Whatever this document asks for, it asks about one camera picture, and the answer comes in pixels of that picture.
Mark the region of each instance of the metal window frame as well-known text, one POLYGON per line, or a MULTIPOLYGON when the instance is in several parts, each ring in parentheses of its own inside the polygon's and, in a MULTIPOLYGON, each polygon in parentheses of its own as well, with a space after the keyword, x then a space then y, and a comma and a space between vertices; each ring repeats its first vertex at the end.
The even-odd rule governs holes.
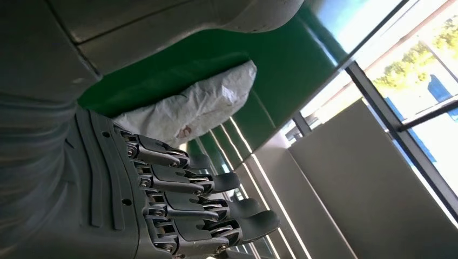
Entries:
POLYGON ((454 109, 458 108, 458 100, 455 100, 455 101, 452 101, 451 103, 448 103, 440 108, 438 108, 437 110, 434 110, 430 113, 427 113, 419 118, 416 118, 415 120, 413 121, 410 121, 402 126, 400 126, 398 128, 398 131, 406 131, 410 128, 413 128, 419 124, 422 124, 423 122, 426 122, 428 120, 431 120, 431 119, 434 119, 436 118, 437 116, 440 116, 444 113, 447 113, 447 112, 450 112, 454 109))
POLYGON ((292 119, 296 123, 296 127, 299 129, 302 137, 305 137, 312 131, 300 112, 295 113, 292 119))
POLYGON ((399 143, 412 163, 417 167, 420 174, 425 178, 439 199, 449 210, 452 217, 458 221, 458 197, 421 150, 420 146, 412 138, 407 128, 405 128, 402 122, 397 118, 396 114, 391 110, 357 62, 351 62, 345 70, 364 98, 366 98, 374 109, 375 113, 388 128, 392 137, 399 143))

